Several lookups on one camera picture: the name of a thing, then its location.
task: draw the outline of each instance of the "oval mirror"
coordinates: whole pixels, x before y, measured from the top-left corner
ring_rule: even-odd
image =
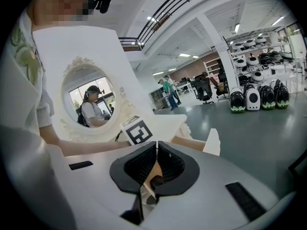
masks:
[[[106,124],[116,105],[110,81],[100,68],[92,65],[80,65],[67,73],[62,98],[69,116],[89,128]]]

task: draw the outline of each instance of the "green shirt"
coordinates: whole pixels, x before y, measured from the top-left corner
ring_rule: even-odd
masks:
[[[164,81],[163,82],[163,89],[164,89],[164,92],[168,94],[168,88],[171,89],[171,92],[174,92],[172,86],[169,84],[169,82],[166,82]]]

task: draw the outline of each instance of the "person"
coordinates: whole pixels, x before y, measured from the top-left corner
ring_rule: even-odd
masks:
[[[177,105],[180,105],[181,101],[180,101],[178,93],[176,91],[176,86],[174,84],[174,81],[167,75],[164,77],[164,79],[172,86],[172,88],[174,90],[174,97],[177,99]]]
[[[60,147],[64,156],[130,145],[128,141],[80,143],[62,140],[52,125],[53,104],[46,91],[45,70],[32,32],[69,21],[82,11],[87,1],[32,0],[16,22],[0,59],[0,98],[7,100],[0,103],[0,125],[40,135],[47,144]]]
[[[81,104],[82,115],[85,118],[86,124],[90,128],[100,127],[107,122],[107,119],[105,119],[105,116],[95,103],[99,94],[101,94],[101,91],[97,86],[90,86],[85,91],[83,102]]]
[[[114,113],[114,107],[112,107],[112,104],[109,104],[109,107],[111,109],[111,115]]]
[[[163,85],[163,90],[167,94],[167,99],[169,101],[169,104],[172,107],[171,111],[173,111],[176,107],[178,107],[178,105],[176,104],[174,100],[174,90],[172,86],[168,82],[164,81],[163,79],[160,79],[158,83]]]

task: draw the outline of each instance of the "backpack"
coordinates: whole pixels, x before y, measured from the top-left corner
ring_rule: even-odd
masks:
[[[86,123],[86,120],[85,120],[85,117],[83,116],[82,114],[82,105],[83,103],[81,104],[81,106],[76,110],[77,114],[78,114],[78,120],[77,120],[77,123],[82,125],[82,126],[85,126],[85,127],[89,127]]]

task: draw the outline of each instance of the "jeans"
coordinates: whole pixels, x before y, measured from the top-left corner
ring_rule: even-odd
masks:
[[[177,99],[177,103],[180,102],[179,96],[176,91],[174,91],[174,97]]]
[[[174,92],[171,92],[171,94],[167,97],[171,107],[175,108],[178,107],[175,100],[174,100]]]

